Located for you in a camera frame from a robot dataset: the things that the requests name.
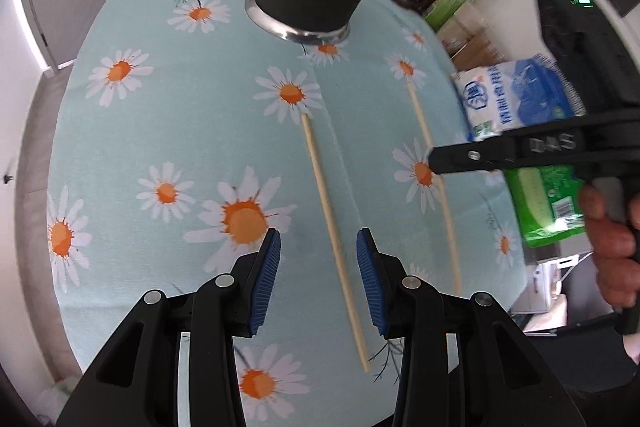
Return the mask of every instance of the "light strip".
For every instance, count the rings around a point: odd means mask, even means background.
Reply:
[[[24,35],[24,38],[29,45],[29,49],[31,50],[31,54],[33,54],[33,58],[35,58],[38,66],[43,72],[49,70],[49,65],[44,59],[44,56],[42,55],[42,52],[38,47],[38,43],[33,36],[33,32],[31,31],[29,22],[27,21],[27,15],[24,12],[24,5],[22,4],[22,0],[14,0],[14,9],[15,14],[18,17],[18,22],[20,23],[20,28],[22,29],[22,34]]]

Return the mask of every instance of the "orange flower center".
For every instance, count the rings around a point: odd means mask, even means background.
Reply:
[[[110,82],[121,82],[133,68],[126,60],[116,62],[107,73],[107,79]]]
[[[60,257],[69,257],[69,248],[71,248],[71,240],[73,238],[74,234],[64,219],[62,221],[56,221],[53,226],[49,228],[51,250]]]
[[[171,183],[163,183],[156,188],[156,195],[158,195],[158,201],[160,203],[175,203],[178,196],[178,191]]]
[[[253,200],[225,203],[222,210],[225,233],[231,235],[236,245],[255,243],[267,232],[267,220],[260,205]]]
[[[243,376],[240,383],[243,393],[257,400],[266,398],[276,390],[276,381],[269,373],[260,369],[249,369]]]
[[[416,163],[414,165],[414,174],[420,185],[431,187],[431,182],[433,182],[433,171],[431,171],[426,163]]]
[[[325,55],[337,55],[338,48],[334,44],[320,44],[318,46],[318,51],[320,53],[324,53]]]
[[[511,250],[511,242],[509,241],[509,238],[507,236],[503,235],[500,240],[500,251],[503,254],[508,255],[510,250]]]
[[[404,60],[398,61],[398,66],[405,75],[414,76],[414,67],[407,64]]]
[[[189,17],[195,21],[202,21],[208,19],[211,16],[211,10],[209,8],[203,8],[202,6],[195,8],[189,12]]]
[[[285,84],[280,88],[280,97],[285,102],[294,105],[304,100],[305,94],[302,92],[302,89],[295,84]]]

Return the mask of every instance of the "wooden stick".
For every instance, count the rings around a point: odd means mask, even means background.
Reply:
[[[418,95],[415,92],[415,85],[412,81],[407,82],[407,88],[411,95],[411,102],[414,106],[415,116],[418,118],[420,124],[420,130],[422,131],[422,138],[427,146],[427,149],[433,149],[433,137],[427,126],[427,120],[424,117],[424,111],[418,100]],[[458,244],[456,242],[456,232],[453,227],[453,219],[451,217],[451,209],[449,208],[449,198],[447,198],[447,187],[444,184],[443,179],[440,176],[434,176],[434,183],[436,184],[440,195],[442,197],[442,213],[444,215],[444,223],[447,229],[447,240],[449,241],[449,254],[451,256],[451,264],[453,268],[453,286],[457,295],[462,295],[462,272],[460,271],[460,256],[458,255]]]
[[[344,263],[344,255],[342,253],[340,236],[338,235],[338,228],[335,224],[334,211],[331,207],[329,192],[326,188],[326,182],[324,181],[324,173],[322,172],[322,166],[320,164],[318,146],[316,145],[314,131],[311,127],[311,122],[309,120],[308,114],[302,114],[302,129],[304,129],[305,131],[306,148],[309,151],[309,156],[311,156],[311,164],[314,168],[316,184],[318,184],[318,193],[320,194],[320,202],[322,203],[322,212],[324,213],[324,220],[326,221],[326,227],[329,231],[331,247],[334,251],[335,266],[338,269],[338,277],[340,278],[340,286],[342,287],[344,301],[347,304],[347,314],[349,315],[349,322],[351,323],[351,331],[353,331],[353,338],[356,342],[356,348],[360,356],[362,368],[364,369],[365,373],[368,373],[370,371],[370,367],[369,357],[367,355],[367,344],[364,340],[362,326],[360,325],[358,312],[353,301],[353,293],[351,292],[351,285],[349,284],[347,267]]]

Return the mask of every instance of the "barcode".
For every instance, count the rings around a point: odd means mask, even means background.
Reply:
[[[574,200],[570,196],[551,203],[556,219],[563,219],[575,216]]]

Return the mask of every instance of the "white wall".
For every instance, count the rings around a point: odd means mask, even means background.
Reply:
[[[18,157],[31,100],[42,76],[14,0],[0,0],[0,176]],[[0,182],[0,363],[28,406],[52,384],[22,296],[15,250],[15,182]]]

